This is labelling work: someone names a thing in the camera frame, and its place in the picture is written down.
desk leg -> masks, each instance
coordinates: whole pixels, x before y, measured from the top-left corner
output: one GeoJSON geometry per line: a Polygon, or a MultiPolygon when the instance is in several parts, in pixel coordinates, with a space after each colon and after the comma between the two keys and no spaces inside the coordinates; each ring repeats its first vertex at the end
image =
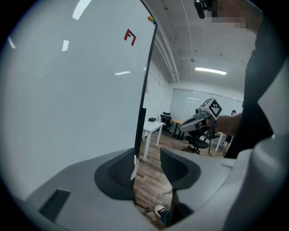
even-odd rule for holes
{"type": "Polygon", "coordinates": [[[223,137],[223,134],[220,135],[220,138],[219,138],[219,141],[218,141],[217,147],[216,147],[216,149],[215,149],[215,152],[218,151],[218,148],[219,148],[219,145],[220,145],[220,143],[221,143],[221,139],[222,139],[222,137],[223,137]]]}
{"type": "Polygon", "coordinates": [[[179,135],[177,135],[177,139],[181,139],[181,132],[179,131],[179,135]]]}
{"type": "Polygon", "coordinates": [[[157,142],[156,142],[156,144],[155,144],[156,147],[158,146],[159,138],[161,137],[162,128],[163,128],[163,126],[161,126],[161,127],[159,128],[159,131],[158,131],[158,138],[157,138],[157,142]]]}
{"type": "Polygon", "coordinates": [[[174,133],[173,133],[173,137],[175,137],[175,135],[176,135],[176,131],[177,131],[177,123],[176,123],[175,131],[174,131],[174,133]]]}
{"type": "Polygon", "coordinates": [[[148,151],[149,151],[149,142],[150,142],[150,135],[151,135],[151,133],[148,132],[148,136],[147,136],[147,138],[146,138],[146,142],[145,142],[143,161],[146,161],[146,156],[148,155],[148,151]]]}

fluorescent light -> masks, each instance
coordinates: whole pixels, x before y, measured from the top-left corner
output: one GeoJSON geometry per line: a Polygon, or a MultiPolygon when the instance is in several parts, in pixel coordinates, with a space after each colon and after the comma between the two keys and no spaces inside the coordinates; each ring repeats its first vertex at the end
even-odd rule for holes
{"type": "Polygon", "coordinates": [[[69,41],[68,41],[68,40],[64,40],[64,41],[63,41],[62,51],[67,51],[67,49],[68,49],[68,44],[69,44],[69,41]]]}
{"type": "Polygon", "coordinates": [[[8,42],[10,43],[10,46],[11,46],[13,49],[16,48],[15,45],[14,45],[14,43],[12,42],[10,36],[8,36],[8,42]]]}
{"type": "Polygon", "coordinates": [[[78,20],[90,2],[91,0],[79,0],[72,17],[78,20]]]}
{"type": "Polygon", "coordinates": [[[214,69],[208,69],[208,68],[202,68],[202,67],[196,67],[195,70],[213,72],[213,73],[223,74],[223,75],[227,73],[227,72],[220,71],[220,70],[214,70],[214,69]]]}
{"type": "Polygon", "coordinates": [[[128,74],[128,73],[130,73],[130,72],[129,71],[124,71],[124,72],[115,73],[115,75],[128,74]]]}

office chair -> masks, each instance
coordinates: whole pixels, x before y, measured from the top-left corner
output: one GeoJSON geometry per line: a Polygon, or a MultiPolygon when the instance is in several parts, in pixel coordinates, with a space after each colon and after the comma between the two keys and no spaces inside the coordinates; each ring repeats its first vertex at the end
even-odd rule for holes
{"type": "Polygon", "coordinates": [[[201,140],[199,137],[193,138],[191,136],[187,136],[186,140],[189,141],[189,143],[193,146],[193,148],[190,145],[188,145],[188,147],[183,149],[183,151],[192,151],[193,153],[197,153],[200,155],[199,148],[203,149],[209,146],[209,144],[205,142],[206,139],[207,138],[205,138],[204,140],[201,140]]]}
{"type": "Polygon", "coordinates": [[[171,113],[166,113],[166,112],[164,112],[164,111],[163,111],[163,114],[164,114],[165,116],[170,116],[170,115],[171,115],[171,113]]]}
{"type": "Polygon", "coordinates": [[[172,117],[170,115],[171,113],[166,113],[166,112],[163,112],[163,115],[161,115],[161,122],[165,123],[163,125],[163,133],[165,131],[168,131],[172,127],[172,123],[171,123],[172,117]]]}

white desk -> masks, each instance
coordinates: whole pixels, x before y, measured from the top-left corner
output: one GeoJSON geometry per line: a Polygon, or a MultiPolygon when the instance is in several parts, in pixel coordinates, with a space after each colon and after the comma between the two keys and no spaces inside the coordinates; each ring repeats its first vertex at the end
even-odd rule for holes
{"type": "Polygon", "coordinates": [[[143,130],[143,141],[145,140],[145,132],[148,134],[148,137],[146,138],[146,142],[145,142],[145,148],[144,148],[144,157],[143,157],[143,161],[146,160],[146,156],[148,155],[148,150],[149,150],[149,142],[150,142],[150,136],[151,134],[158,130],[158,139],[157,142],[155,144],[155,146],[158,146],[158,142],[159,142],[159,138],[161,136],[161,132],[162,132],[162,127],[163,127],[163,123],[162,122],[149,122],[147,120],[144,121],[144,130],[143,130]]]}
{"type": "Polygon", "coordinates": [[[215,149],[215,152],[218,151],[219,145],[221,143],[221,139],[222,139],[223,135],[225,135],[224,133],[221,133],[221,132],[218,132],[218,133],[219,133],[220,137],[219,137],[219,141],[218,141],[217,147],[215,149]]]}

glass wall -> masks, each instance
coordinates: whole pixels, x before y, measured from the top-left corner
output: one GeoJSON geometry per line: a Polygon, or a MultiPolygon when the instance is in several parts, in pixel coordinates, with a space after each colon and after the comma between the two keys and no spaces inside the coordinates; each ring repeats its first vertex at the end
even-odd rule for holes
{"type": "Polygon", "coordinates": [[[195,114],[196,108],[200,107],[207,99],[213,97],[216,98],[223,109],[221,115],[231,115],[232,110],[236,110],[237,113],[242,112],[243,102],[233,98],[212,93],[174,88],[170,107],[172,119],[184,121],[191,118],[195,114]]]}
{"type": "Polygon", "coordinates": [[[243,102],[234,99],[233,109],[236,110],[237,114],[241,113],[243,111],[243,102]]]}
{"type": "Polygon", "coordinates": [[[172,101],[170,113],[171,117],[176,120],[187,120],[191,111],[191,98],[193,91],[174,89],[172,91],[172,101]]]}

